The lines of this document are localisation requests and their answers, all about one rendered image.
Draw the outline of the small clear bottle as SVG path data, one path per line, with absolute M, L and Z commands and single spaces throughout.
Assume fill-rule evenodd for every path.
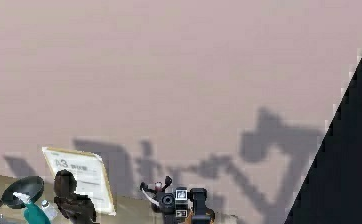
M 45 215 L 50 221 L 57 217 L 57 210 L 49 201 L 43 200 L 41 202 L 41 209 L 44 211 Z

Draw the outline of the white framed paper board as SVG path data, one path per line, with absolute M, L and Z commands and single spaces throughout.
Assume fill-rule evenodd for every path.
M 87 195 L 98 213 L 116 215 L 108 175 L 99 155 L 54 147 L 43 147 L 42 153 L 53 176 L 68 170 L 77 181 L 77 194 Z

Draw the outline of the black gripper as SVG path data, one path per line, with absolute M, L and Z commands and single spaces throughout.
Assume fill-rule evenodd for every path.
M 161 182 L 154 184 L 154 189 L 151 191 L 153 194 L 150 197 L 146 188 L 148 187 L 145 182 L 141 182 L 140 190 L 144 196 L 151 202 L 151 208 L 155 213 L 161 213 L 164 224 L 175 224 L 175 200 L 172 193 L 166 193 L 165 190 L 172 184 L 172 178 L 170 176 L 165 177 L 164 186 Z

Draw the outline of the dark brown statue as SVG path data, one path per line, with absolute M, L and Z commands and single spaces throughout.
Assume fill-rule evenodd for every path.
M 75 192 L 77 181 L 74 175 L 64 169 L 54 178 L 54 203 L 61 214 L 72 224 L 98 224 L 97 213 L 92 200 L 87 195 Z

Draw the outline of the black flat panel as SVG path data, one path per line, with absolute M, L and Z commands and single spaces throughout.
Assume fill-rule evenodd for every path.
M 362 55 L 284 224 L 362 224 Z

